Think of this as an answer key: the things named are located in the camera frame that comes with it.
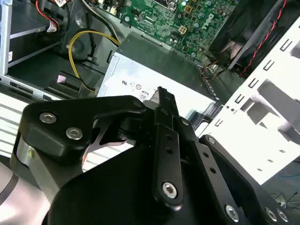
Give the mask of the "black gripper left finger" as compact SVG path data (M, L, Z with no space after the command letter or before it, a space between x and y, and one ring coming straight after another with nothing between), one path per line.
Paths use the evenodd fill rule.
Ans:
M167 120L167 92L162 87L157 89L155 109L133 96L34 103L23 111L21 138L61 166L76 165L90 150L127 140L134 141L135 147L143 141L143 133L155 117Z

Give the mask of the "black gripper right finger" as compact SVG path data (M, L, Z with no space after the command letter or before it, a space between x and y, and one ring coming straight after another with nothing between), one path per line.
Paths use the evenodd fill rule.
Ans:
M165 198L179 225L291 225L293 220L212 136L196 137L165 94Z

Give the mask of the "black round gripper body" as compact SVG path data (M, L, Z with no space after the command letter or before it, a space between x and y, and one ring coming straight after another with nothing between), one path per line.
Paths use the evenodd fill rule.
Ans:
M68 182L50 225L224 225L226 184L183 118L154 123L143 141Z

